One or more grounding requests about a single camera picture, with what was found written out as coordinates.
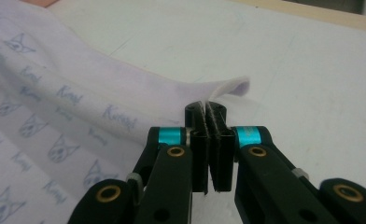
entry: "white cloth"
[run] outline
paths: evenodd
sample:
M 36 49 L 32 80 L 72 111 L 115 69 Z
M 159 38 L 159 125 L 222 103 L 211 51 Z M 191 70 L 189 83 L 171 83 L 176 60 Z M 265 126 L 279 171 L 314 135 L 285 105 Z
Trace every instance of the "white cloth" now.
M 151 74 L 90 49 L 44 8 L 0 1 L 0 223 L 66 222 L 88 187 L 131 172 L 151 126 L 184 126 L 185 105 L 247 90 L 247 77 Z

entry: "orange object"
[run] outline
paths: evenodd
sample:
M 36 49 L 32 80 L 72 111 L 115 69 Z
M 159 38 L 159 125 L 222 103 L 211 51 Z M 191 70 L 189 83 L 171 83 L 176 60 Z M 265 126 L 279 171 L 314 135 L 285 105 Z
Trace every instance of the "orange object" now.
M 21 1 L 40 7 L 49 7 L 58 0 L 21 0 Z

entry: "brass ring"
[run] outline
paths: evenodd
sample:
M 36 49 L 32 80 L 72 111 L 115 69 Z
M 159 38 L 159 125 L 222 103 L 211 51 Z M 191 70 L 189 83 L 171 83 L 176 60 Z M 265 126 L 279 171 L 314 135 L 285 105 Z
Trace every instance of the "brass ring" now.
M 184 149 L 181 147 L 171 147 L 166 152 L 171 157 L 181 157 L 184 154 Z
M 267 155 L 267 151 L 262 147 L 251 147 L 249 153 L 257 157 L 265 157 Z
M 114 190 L 114 192 L 110 195 L 104 195 L 106 190 L 112 189 Z M 96 193 L 96 200 L 98 200 L 98 202 L 100 203 L 110 203 L 114 200 L 116 200 L 121 194 L 121 189 L 119 186 L 116 185 L 109 185 L 109 186 L 105 186 L 103 188 L 101 188 L 97 193 Z
M 337 193 L 338 196 L 353 202 L 353 203 L 360 203 L 364 200 L 363 195 L 357 190 L 352 187 L 349 187 L 345 184 L 339 184 L 333 186 L 334 192 Z M 342 192 L 342 190 L 349 190 L 352 195 L 349 195 L 348 193 Z

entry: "brass screw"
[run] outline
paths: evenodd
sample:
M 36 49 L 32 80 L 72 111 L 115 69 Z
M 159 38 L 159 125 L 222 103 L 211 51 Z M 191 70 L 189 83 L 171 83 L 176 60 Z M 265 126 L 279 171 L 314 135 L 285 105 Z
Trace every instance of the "brass screw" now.
M 101 188 L 96 193 L 96 200 L 100 203 L 110 203 L 116 200 L 121 194 L 121 189 L 116 185 L 109 185 Z
M 251 147 L 249 153 L 257 157 L 265 157 L 267 155 L 267 151 L 262 147 Z
M 350 202 L 360 203 L 364 200 L 363 195 L 357 189 L 349 187 L 348 185 L 345 184 L 334 185 L 333 189 L 338 196 Z
M 171 157 L 181 157 L 184 154 L 184 149 L 181 147 L 171 147 L 166 152 Z

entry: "blue tape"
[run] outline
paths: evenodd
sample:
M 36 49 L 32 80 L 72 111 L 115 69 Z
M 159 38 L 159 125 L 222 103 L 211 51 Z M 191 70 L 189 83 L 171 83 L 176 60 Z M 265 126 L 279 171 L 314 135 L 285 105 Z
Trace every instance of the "blue tape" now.
M 165 143 L 167 145 L 181 145 L 180 139 L 180 128 L 160 128 L 159 143 Z
M 238 134 L 239 147 L 251 144 L 261 144 L 259 129 L 255 126 L 235 127 Z

